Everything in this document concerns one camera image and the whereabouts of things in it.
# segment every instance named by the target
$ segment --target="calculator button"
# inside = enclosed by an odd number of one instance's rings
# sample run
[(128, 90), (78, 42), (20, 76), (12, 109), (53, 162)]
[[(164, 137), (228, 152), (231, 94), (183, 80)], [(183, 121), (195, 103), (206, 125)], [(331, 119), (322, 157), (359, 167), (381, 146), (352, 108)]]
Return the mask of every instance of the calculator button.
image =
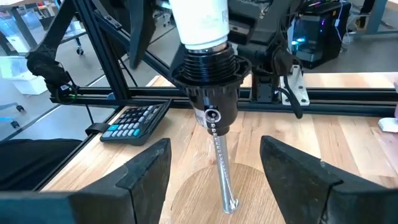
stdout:
[(123, 137), (126, 137), (128, 132), (129, 132), (129, 130), (125, 130), (125, 131), (123, 131), (123, 134), (122, 134), (122, 136), (123, 136)]
[(134, 136), (138, 136), (139, 135), (139, 129), (135, 130), (133, 133)]
[(119, 125), (117, 125), (117, 124), (111, 125), (111, 126), (108, 128), (108, 131), (116, 131), (116, 130), (118, 129), (118, 127), (119, 127)]
[(130, 130), (130, 131), (127, 133), (127, 135), (131, 137), (132, 134), (133, 134), (133, 132), (134, 132), (134, 129)]
[(111, 137), (112, 133), (113, 133), (113, 131), (106, 131), (106, 132), (102, 135), (102, 138), (109, 138), (109, 137)]

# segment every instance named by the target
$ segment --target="floor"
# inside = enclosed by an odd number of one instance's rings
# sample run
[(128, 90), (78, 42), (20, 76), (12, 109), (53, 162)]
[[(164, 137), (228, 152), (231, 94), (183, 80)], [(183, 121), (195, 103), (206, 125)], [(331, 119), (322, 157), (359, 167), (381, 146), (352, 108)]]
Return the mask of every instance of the floor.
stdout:
[[(361, 5), (360, 0), (354, 0), (353, 2), (359, 6)], [(398, 19), (394, 18), (398, 18), (398, 13), (386, 11), (385, 18), (386, 22), (397, 22)], [(79, 57), (76, 55), (75, 43), (74, 41), (70, 41), (59, 47), (57, 60), (62, 62), (65, 69), (70, 72), (77, 85), (108, 86), (108, 82), (103, 77), (100, 63), (96, 58), (89, 38), (87, 35), (84, 35), (80, 39), (85, 51), (83, 56)], [(172, 55), (179, 45), (177, 30), (173, 29), (172, 26), (160, 26), (152, 41), (153, 43), (149, 46), (149, 51), (156, 54), (166, 63), (170, 63)], [(346, 48), (347, 51), (340, 53), (338, 58), (313, 70), (307, 70), (307, 74), (398, 71), (398, 63), (396, 63), (398, 35), (355, 39)], [(132, 75), (140, 86), (144, 86), (157, 75), (157, 72), (143, 63), (136, 71), (132, 72)], [(133, 82), (127, 73), (125, 77), (129, 86), (133, 86)], [(21, 126), (29, 126), (29, 128), (22, 128), (16, 132), (9, 123), (0, 123), (0, 140), (11, 138), (85, 138), (84, 130), (90, 125), (85, 107), (55, 105), (50, 102), (48, 92), (38, 96), (21, 95), (12, 83), (2, 79), (0, 79), (0, 90), (3, 94), (7, 95), (7, 97), (0, 98), (0, 105), (16, 101), (26, 109), (25, 113), (19, 113), (15, 108), (0, 111), (0, 117), (10, 116), (18, 121)], [(110, 108), (90, 107), (90, 109), (96, 122), (103, 121), (113, 111)], [(40, 118), (40, 115), (44, 113), (47, 115)]]

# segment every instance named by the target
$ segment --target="black aluminum frame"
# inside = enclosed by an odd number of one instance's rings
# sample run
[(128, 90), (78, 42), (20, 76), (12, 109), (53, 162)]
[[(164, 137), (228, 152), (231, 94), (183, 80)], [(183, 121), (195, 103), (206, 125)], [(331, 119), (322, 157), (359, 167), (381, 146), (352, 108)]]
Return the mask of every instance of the black aluminum frame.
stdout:
[[(88, 37), (101, 62), (111, 88), (82, 87), (74, 105), (126, 106), (151, 105), (173, 99), (172, 108), (192, 108), (188, 97), (175, 87), (127, 87), (126, 80), (118, 64), (118, 58), (105, 33), (118, 39), (125, 49), (129, 49), (130, 36), (122, 29), (102, 7), (98, 0), (73, 0), (82, 21), (85, 23)], [(146, 51), (142, 59), (156, 72), (171, 83), (170, 68), (154, 54)], [(393, 88), (308, 88), (310, 106), (303, 106), (304, 113), (342, 114), (355, 116), (392, 116), (398, 94)], [(114, 93), (116, 100), (108, 100), (107, 95)], [(291, 107), (275, 103), (252, 101), (250, 88), (241, 88), (238, 109), (242, 111), (268, 111), (291, 113)]]

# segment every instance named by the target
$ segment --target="metal bracket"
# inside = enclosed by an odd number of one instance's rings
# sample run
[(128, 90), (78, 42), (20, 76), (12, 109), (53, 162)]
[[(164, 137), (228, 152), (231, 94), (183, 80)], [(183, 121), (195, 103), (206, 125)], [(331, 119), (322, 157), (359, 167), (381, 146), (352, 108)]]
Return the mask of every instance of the metal bracket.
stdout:
[[(289, 87), (292, 89), (294, 95), (297, 97), (300, 105), (308, 106), (310, 104), (310, 98), (308, 97), (307, 89), (305, 87), (304, 78), (300, 66), (293, 65), (290, 71), (291, 74), (287, 76)], [(280, 86), (286, 89), (283, 77), (280, 77)], [(282, 104), (290, 106), (289, 99), (284, 94), (281, 95), (282, 95)]]

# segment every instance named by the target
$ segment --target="metal rod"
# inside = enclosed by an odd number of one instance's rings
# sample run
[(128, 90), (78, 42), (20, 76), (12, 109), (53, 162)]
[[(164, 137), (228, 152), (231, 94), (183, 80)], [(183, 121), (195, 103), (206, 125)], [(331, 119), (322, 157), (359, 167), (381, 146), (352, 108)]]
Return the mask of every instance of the metal rod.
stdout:
[(221, 198), (223, 201), (223, 210), (230, 214), (238, 206), (238, 200), (234, 200), (232, 192), (231, 178), (229, 176), (228, 150), (226, 146), (226, 137), (218, 136), (214, 138), (216, 149), (218, 178), (220, 180)]

